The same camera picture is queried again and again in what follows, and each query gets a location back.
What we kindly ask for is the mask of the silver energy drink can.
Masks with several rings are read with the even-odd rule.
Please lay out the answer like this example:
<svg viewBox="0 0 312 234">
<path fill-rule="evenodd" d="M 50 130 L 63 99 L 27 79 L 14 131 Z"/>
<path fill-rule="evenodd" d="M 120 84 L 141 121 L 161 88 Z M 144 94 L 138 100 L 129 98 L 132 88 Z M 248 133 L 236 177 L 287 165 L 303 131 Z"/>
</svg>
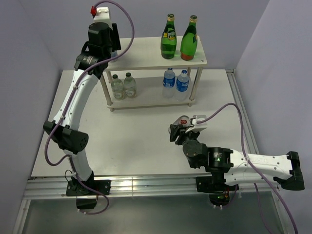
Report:
<svg viewBox="0 0 312 234">
<path fill-rule="evenodd" d="M 172 125 L 182 125 L 183 127 L 189 127 L 191 125 L 191 119 L 186 115 L 182 115 L 176 121 L 174 121 Z"/>
<path fill-rule="evenodd" d="M 117 56 L 118 56 L 118 52 L 117 51 L 113 51 L 111 53 L 112 60 L 110 62 L 116 62 L 117 61 Z"/>
</svg>

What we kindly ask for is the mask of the water bottle blue cap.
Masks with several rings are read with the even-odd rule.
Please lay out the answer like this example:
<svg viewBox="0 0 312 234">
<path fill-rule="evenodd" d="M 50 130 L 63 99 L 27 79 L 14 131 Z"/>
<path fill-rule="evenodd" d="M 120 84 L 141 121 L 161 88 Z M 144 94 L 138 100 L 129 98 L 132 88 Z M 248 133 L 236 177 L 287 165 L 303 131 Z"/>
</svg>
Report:
<svg viewBox="0 0 312 234">
<path fill-rule="evenodd" d="M 176 75 L 173 71 L 173 68 L 168 68 L 164 72 L 164 76 L 163 76 L 162 95 L 165 98 L 172 98 L 174 96 L 175 80 L 176 80 Z"/>
<path fill-rule="evenodd" d="M 182 70 L 180 75 L 176 79 L 176 93 L 175 98 L 177 101 L 184 101 L 189 87 L 190 77 L 187 70 Z"/>
</svg>

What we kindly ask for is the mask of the water bottle blue cap front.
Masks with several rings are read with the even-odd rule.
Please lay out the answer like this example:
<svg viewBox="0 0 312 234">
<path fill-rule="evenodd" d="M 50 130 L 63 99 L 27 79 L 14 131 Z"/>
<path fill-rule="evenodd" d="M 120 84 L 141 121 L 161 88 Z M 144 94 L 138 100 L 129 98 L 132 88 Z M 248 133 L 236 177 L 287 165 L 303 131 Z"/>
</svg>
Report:
<svg viewBox="0 0 312 234">
<path fill-rule="evenodd" d="M 164 72 L 164 76 L 163 76 L 162 95 L 165 98 L 172 98 L 174 96 L 175 80 L 176 80 L 176 75 L 173 71 L 173 68 L 168 68 Z"/>
</svg>

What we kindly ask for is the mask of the green glass bottle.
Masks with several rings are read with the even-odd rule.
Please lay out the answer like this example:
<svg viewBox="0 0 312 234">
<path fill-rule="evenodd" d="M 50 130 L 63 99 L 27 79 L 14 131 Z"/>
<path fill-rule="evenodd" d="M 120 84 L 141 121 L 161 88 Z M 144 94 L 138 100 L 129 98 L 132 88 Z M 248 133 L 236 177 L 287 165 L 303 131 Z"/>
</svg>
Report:
<svg viewBox="0 0 312 234">
<path fill-rule="evenodd" d="M 160 43 L 161 55 L 164 59 L 172 59 L 175 56 L 177 40 L 174 20 L 174 14 L 167 15 L 167 22 Z"/>
<path fill-rule="evenodd" d="M 183 60 L 189 61 L 194 58 L 197 49 L 197 16 L 191 15 L 189 25 L 183 35 L 180 53 Z"/>
</svg>

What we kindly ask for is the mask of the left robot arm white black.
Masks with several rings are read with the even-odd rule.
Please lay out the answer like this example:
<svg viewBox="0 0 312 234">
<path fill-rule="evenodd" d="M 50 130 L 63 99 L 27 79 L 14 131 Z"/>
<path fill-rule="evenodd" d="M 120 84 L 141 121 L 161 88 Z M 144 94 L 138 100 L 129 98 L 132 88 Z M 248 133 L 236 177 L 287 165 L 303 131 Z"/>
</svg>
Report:
<svg viewBox="0 0 312 234">
<path fill-rule="evenodd" d="M 89 136 L 79 131 L 80 119 L 87 100 L 107 68 L 107 60 L 120 50 L 117 25 L 92 23 L 88 28 L 88 41 L 77 56 L 71 86 L 65 100 L 52 121 L 43 125 L 48 139 L 55 142 L 69 159 L 73 170 L 73 184 L 84 195 L 94 191 L 94 172 L 89 166 L 85 147 Z"/>
</svg>

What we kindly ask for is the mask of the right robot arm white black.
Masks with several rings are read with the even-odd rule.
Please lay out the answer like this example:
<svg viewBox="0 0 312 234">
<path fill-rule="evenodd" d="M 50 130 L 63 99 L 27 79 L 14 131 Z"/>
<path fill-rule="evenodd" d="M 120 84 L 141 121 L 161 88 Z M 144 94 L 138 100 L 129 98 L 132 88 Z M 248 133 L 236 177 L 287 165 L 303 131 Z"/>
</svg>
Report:
<svg viewBox="0 0 312 234">
<path fill-rule="evenodd" d="M 186 124 L 170 125 L 169 134 L 171 142 L 182 146 L 191 168 L 204 167 L 211 173 L 210 184 L 216 190 L 266 181 L 279 184 L 285 190 L 305 189 L 298 152 L 290 151 L 281 156 L 244 155 L 229 148 L 209 147 L 197 140 L 200 132 Z"/>
</svg>

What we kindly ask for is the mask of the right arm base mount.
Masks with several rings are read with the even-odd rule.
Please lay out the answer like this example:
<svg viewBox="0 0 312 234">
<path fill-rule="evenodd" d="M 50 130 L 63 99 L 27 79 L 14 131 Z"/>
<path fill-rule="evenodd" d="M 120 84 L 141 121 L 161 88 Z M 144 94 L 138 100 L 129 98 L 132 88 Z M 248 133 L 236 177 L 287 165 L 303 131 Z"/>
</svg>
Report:
<svg viewBox="0 0 312 234">
<path fill-rule="evenodd" d="M 197 192 L 208 194 L 209 202 L 214 209 L 223 210 L 228 207 L 239 190 L 238 185 L 213 183 L 212 176 L 199 176 L 195 181 Z"/>
</svg>

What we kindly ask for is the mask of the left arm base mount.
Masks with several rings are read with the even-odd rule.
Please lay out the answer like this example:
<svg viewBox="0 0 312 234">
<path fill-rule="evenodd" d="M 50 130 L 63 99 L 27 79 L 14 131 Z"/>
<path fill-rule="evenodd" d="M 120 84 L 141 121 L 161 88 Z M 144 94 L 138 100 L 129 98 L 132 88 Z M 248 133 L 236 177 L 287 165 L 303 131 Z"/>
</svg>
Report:
<svg viewBox="0 0 312 234">
<path fill-rule="evenodd" d="M 87 215 L 97 215 L 106 211 L 109 207 L 109 199 L 107 195 L 110 193 L 110 180 L 93 180 L 91 182 L 79 182 L 76 179 L 68 181 L 66 196 L 76 197 L 76 207 L 79 212 Z M 97 212 L 92 212 L 98 203 L 98 198 L 102 196 L 106 199 L 106 206 Z"/>
</svg>

